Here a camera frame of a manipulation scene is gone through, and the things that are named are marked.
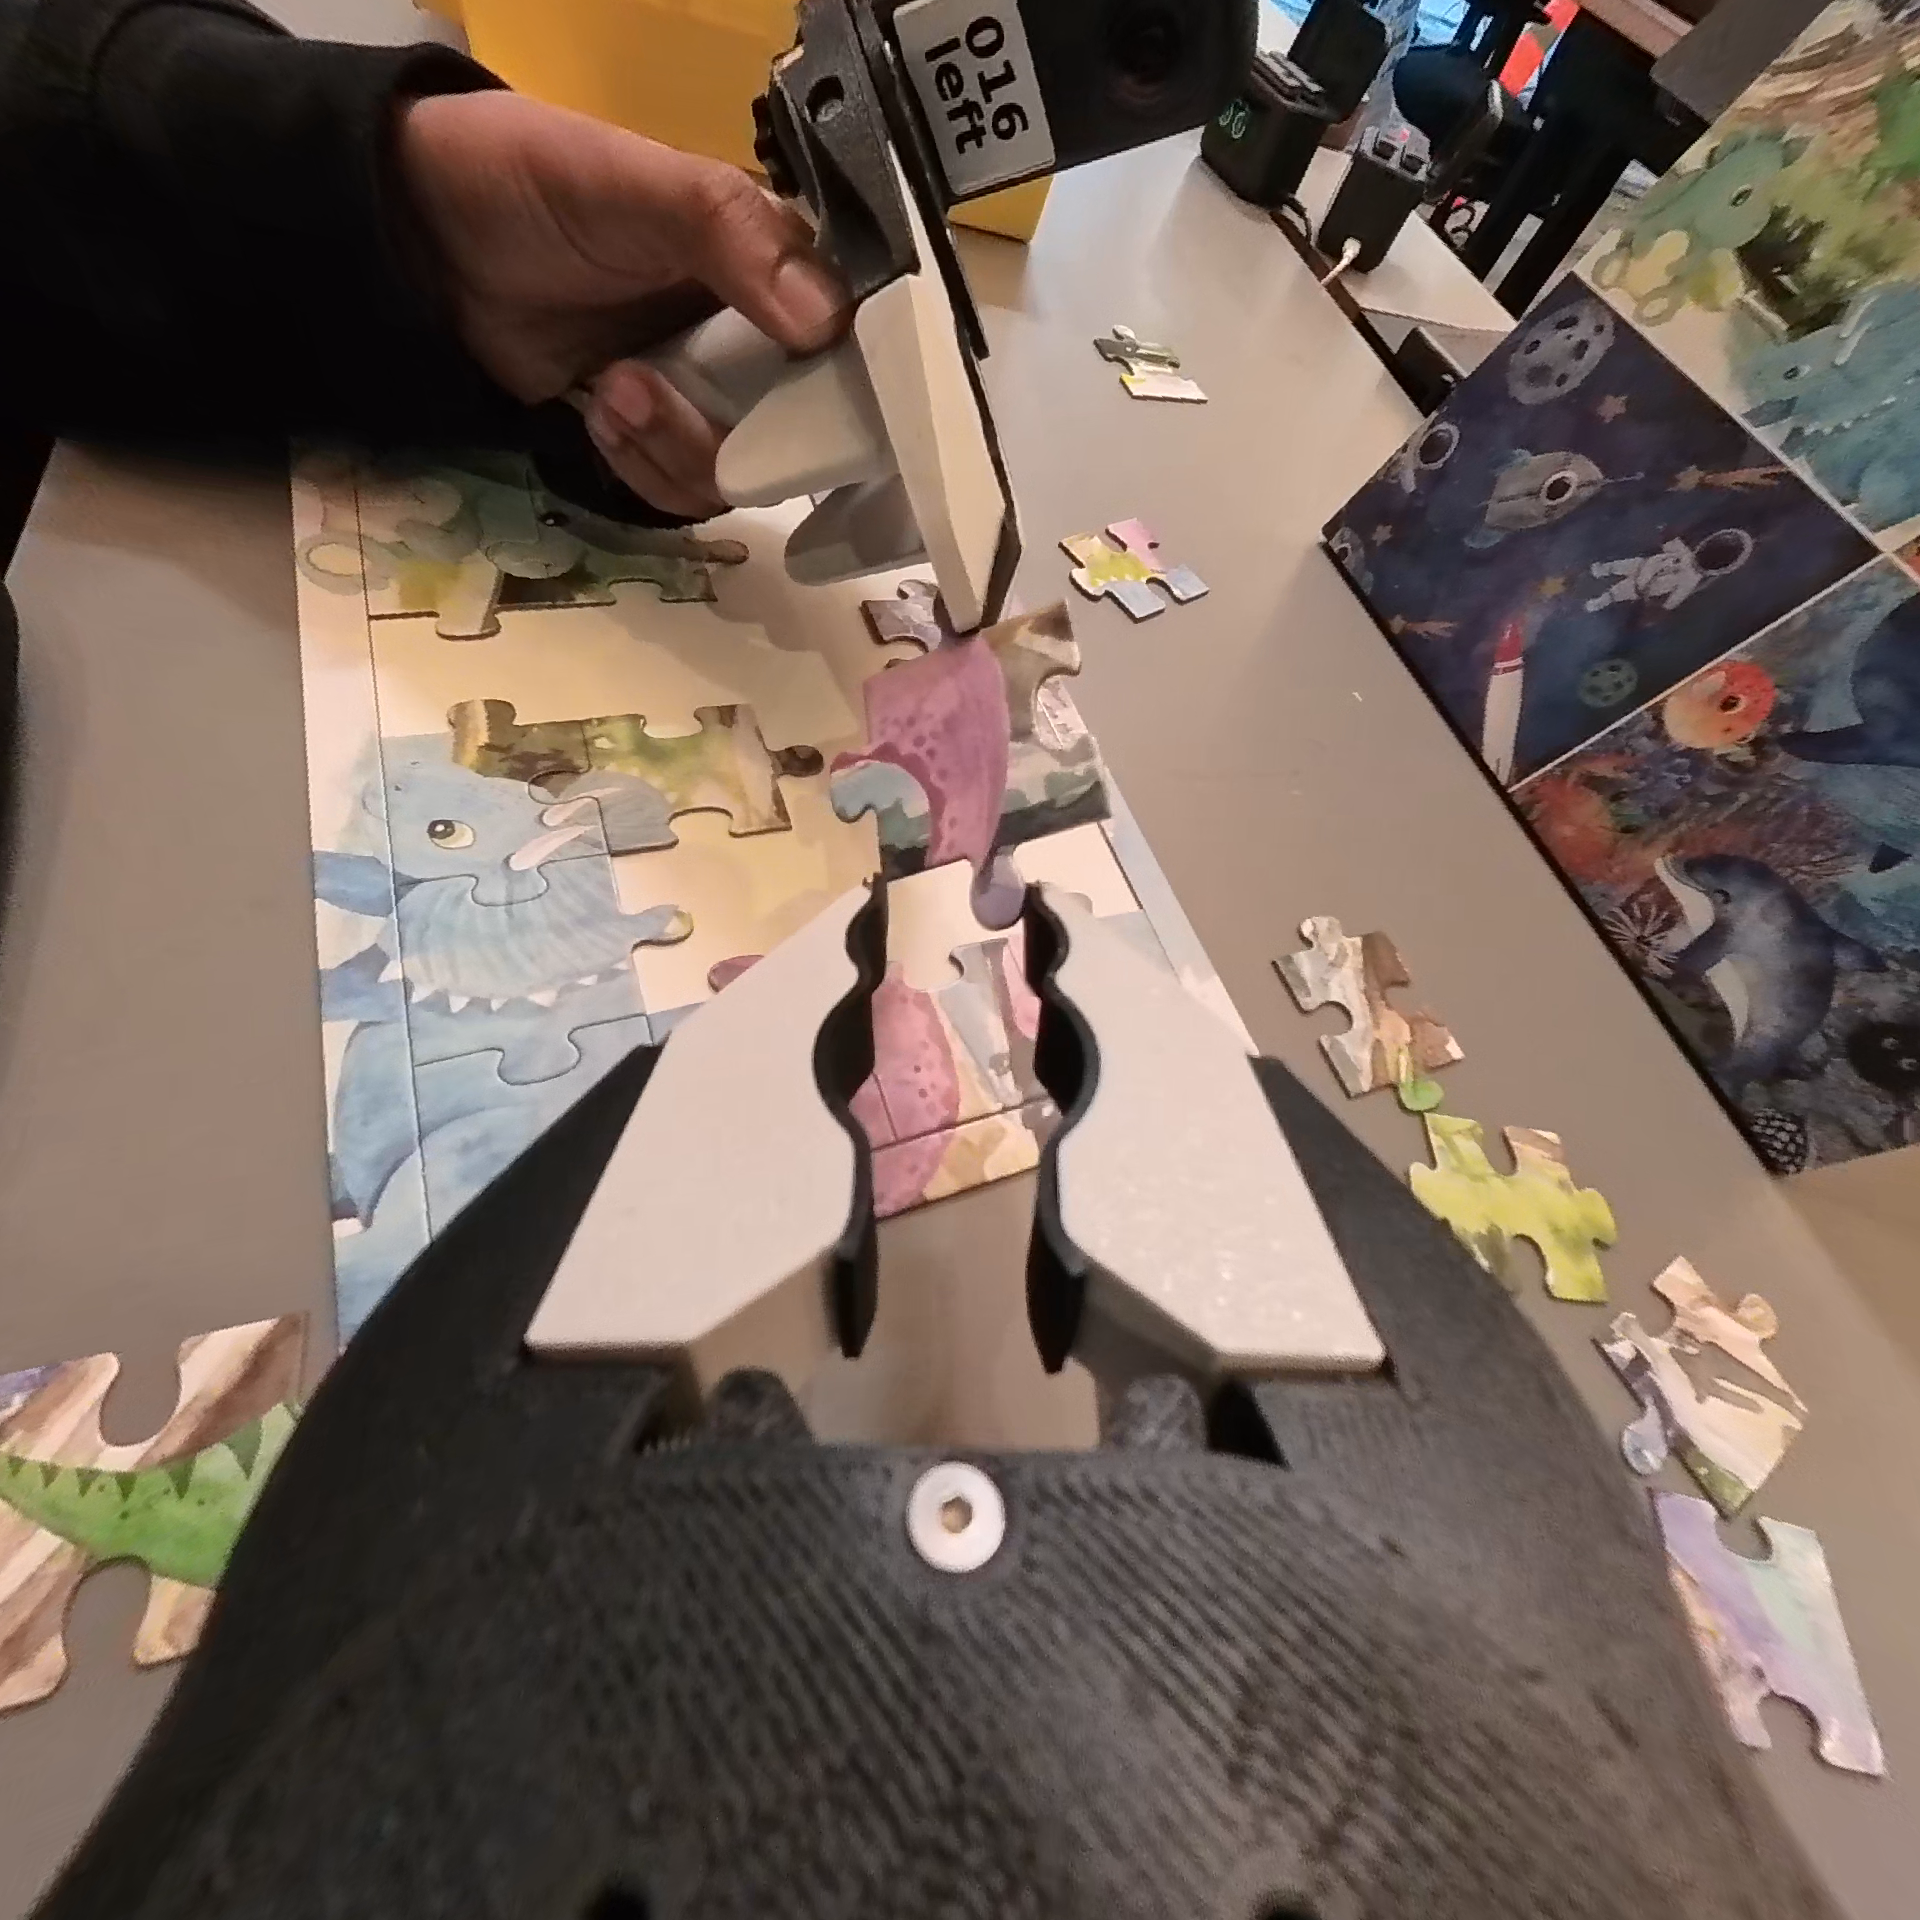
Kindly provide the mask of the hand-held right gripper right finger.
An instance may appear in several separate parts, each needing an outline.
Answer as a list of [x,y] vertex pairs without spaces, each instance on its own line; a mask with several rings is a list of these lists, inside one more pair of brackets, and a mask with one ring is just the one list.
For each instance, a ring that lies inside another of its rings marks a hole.
[[1024,895],[1055,1108],[1024,1264],[1051,1372],[1375,1378],[1382,1334],[1246,1033],[1055,884]]

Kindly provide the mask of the purple dinosaur body puzzle piece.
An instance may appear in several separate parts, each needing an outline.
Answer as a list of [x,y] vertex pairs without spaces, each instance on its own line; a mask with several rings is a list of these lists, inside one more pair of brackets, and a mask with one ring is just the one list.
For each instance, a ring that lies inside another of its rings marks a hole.
[[851,1097],[872,1144],[874,1214],[907,1214],[935,1193],[962,1128],[962,1071],[935,999],[888,964],[872,999],[874,1071]]

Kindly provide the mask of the teal dinosaur puzzle piece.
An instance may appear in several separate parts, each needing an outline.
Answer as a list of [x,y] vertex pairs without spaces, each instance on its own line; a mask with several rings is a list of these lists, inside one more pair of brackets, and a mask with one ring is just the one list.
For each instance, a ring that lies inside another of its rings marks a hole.
[[615,585],[668,604],[718,599],[747,544],[633,527],[551,500],[520,467],[423,467],[356,482],[362,582],[377,619],[431,619],[474,640],[504,610],[610,609]]

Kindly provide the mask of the green blue puzzle piece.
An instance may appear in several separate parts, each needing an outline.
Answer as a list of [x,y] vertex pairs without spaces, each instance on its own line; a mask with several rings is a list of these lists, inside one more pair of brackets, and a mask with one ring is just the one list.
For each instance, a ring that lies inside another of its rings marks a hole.
[[685,813],[721,813],[734,839],[789,825],[782,780],[811,780],[825,754],[810,744],[769,745],[753,705],[697,705],[697,733],[658,736],[645,714],[531,720],[504,699],[448,705],[453,754],[474,773],[551,780],[556,773],[629,773],[658,788],[669,825]]

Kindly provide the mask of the dinosaur puzzle tray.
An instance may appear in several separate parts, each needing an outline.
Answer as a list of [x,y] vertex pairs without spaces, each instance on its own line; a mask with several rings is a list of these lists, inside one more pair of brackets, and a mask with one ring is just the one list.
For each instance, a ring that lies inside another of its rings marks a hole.
[[505,454],[292,471],[336,1323],[556,1114],[881,879],[874,1209],[1038,1163],[1021,930],[929,865],[923,750],[872,720],[952,632],[923,568],[782,576],[799,511],[590,527]]

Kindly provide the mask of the person's left hand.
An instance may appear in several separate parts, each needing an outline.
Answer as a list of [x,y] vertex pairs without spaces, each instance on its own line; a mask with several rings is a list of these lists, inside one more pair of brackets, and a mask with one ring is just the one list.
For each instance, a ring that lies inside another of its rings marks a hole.
[[515,92],[402,108],[397,161],[470,357],[525,405],[570,400],[651,511],[726,511],[726,438],[645,360],[713,307],[788,354],[851,323],[805,217],[747,171]]

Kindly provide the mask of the light blue white puzzle piece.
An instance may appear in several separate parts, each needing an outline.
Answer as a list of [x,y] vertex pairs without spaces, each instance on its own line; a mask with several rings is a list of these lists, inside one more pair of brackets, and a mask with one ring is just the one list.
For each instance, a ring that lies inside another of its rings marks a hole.
[[1104,365],[1115,368],[1121,389],[1136,400],[1155,405],[1205,405],[1197,378],[1183,372],[1177,348],[1139,338],[1132,327],[1115,323],[1109,334],[1092,338],[1092,348]]

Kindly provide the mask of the pink yellow blue puzzle piece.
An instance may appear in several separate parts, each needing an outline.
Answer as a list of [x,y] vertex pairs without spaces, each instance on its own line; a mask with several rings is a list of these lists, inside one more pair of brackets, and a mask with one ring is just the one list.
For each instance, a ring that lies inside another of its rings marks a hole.
[[1071,559],[1071,585],[1092,604],[1115,604],[1132,621],[1183,609],[1210,595],[1188,565],[1170,565],[1159,540],[1139,517],[1110,521],[1088,536],[1065,536],[1059,555]]

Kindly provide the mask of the blue dinosaur body puzzle piece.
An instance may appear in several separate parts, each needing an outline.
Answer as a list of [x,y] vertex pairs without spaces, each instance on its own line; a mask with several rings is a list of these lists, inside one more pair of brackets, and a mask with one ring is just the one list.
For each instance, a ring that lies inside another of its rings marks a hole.
[[397,1025],[366,1025],[338,1067],[327,1152],[338,1342],[468,1202],[647,1043],[641,1012],[590,1025],[570,1071],[505,1080],[494,1050],[419,1067]]

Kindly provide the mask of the brown grey puzzle piece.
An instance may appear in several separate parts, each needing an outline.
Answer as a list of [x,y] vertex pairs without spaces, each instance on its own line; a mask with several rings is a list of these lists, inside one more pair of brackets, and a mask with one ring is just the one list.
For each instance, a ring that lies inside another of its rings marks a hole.
[[1301,1012],[1346,1012],[1346,1032],[1320,1037],[1340,1094],[1395,1094],[1411,1114],[1440,1112],[1440,1076],[1466,1061],[1466,1050],[1437,1012],[1395,1005],[1411,972],[1391,937],[1351,937],[1325,915],[1308,915],[1296,937],[1296,950],[1270,964]]

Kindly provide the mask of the green yellow puzzle piece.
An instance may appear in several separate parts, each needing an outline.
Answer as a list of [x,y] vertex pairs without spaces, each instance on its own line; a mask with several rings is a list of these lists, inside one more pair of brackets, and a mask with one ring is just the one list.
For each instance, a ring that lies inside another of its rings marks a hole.
[[1531,1242],[1545,1290],[1567,1303],[1608,1303],[1598,1254],[1616,1242],[1616,1216],[1598,1187],[1569,1175],[1567,1147],[1547,1128],[1505,1128],[1512,1165],[1496,1169],[1482,1124],[1429,1112],[1429,1163],[1405,1169],[1414,1197],[1507,1290],[1518,1290],[1517,1246]]

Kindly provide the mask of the black display device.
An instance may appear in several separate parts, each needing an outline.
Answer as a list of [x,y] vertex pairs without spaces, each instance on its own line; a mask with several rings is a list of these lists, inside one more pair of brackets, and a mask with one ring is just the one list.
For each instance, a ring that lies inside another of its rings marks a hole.
[[1285,49],[1258,49],[1235,99],[1204,126],[1197,157],[1263,212],[1296,196],[1323,133],[1366,99],[1389,26],[1366,2],[1312,2]]

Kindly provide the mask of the peach purple puzzle piece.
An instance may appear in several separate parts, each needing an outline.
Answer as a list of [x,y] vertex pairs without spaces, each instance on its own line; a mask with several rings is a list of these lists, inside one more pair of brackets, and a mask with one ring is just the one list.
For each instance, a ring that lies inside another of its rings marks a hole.
[[1616,1311],[1595,1337],[1595,1350],[1635,1403],[1616,1435],[1621,1459],[1643,1478],[1681,1465],[1710,1504],[1733,1519],[1807,1417],[1807,1403],[1767,1356],[1783,1320],[1759,1292],[1723,1299],[1688,1256],[1667,1260],[1650,1287],[1667,1308],[1664,1326]]

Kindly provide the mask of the green dinosaur brown puzzle piece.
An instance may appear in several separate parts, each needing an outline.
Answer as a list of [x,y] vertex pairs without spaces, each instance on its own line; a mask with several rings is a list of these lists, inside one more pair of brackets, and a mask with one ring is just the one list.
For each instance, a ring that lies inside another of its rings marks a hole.
[[176,1410],[139,1444],[101,1428],[113,1350],[3,1372],[3,1711],[62,1685],[67,1616],[92,1570],[139,1565],[151,1582],[139,1668],[197,1646],[301,1412],[301,1359],[300,1311],[186,1337]]

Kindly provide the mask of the illustrated puzzle box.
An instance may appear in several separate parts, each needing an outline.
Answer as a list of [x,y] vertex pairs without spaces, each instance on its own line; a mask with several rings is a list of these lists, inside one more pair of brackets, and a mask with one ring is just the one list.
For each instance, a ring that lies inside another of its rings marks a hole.
[[1916,1144],[1916,2],[1825,2],[1323,527],[1767,1169]]

